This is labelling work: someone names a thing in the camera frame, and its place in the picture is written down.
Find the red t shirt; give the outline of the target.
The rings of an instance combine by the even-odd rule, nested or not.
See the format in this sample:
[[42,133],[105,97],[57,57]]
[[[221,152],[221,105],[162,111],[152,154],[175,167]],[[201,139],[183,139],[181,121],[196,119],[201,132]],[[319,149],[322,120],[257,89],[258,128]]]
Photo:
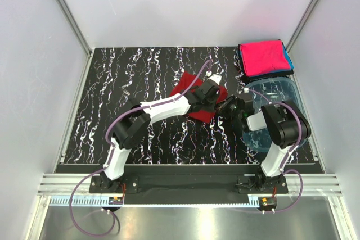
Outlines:
[[[196,75],[185,72],[180,78],[178,84],[168,95],[168,97],[184,92],[185,89],[194,81],[195,78]],[[191,104],[191,109],[189,110],[187,115],[193,119],[200,120],[206,124],[210,124],[212,118],[215,116],[215,111],[214,109],[204,109],[204,106],[201,106],[201,100],[205,96],[200,94],[200,97],[198,97],[196,95],[200,93],[199,89],[201,88],[202,84],[203,81],[197,79],[192,88],[188,90],[184,95],[186,98],[189,98]]]

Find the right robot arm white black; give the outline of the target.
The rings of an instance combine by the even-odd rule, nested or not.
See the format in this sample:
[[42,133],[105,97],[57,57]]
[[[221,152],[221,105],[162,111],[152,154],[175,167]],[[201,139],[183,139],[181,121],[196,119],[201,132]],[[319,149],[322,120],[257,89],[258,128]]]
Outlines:
[[311,136],[311,126],[292,100],[268,102],[259,111],[254,109],[250,93],[230,96],[215,107],[217,113],[231,121],[233,130],[244,133],[267,129],[271,145],[254,176],[237,183],[240,193],[270,193],[286,184],[285,165],[303,141]]

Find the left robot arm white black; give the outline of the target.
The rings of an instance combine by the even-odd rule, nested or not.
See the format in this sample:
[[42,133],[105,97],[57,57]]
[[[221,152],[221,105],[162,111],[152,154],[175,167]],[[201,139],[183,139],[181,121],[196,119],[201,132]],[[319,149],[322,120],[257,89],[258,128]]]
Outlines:
[[183,92],[152,102],[130,99],[125,109],[108,127],[105,134],[110,150],[106,162],[99,170],[101,186],[107,190],[115,187],[124,174],[130,151],[140,145],[148,126],[175,116],[199,111],[212,112],[221,94],[220,75],[206,78],[200,86],[189,86]]

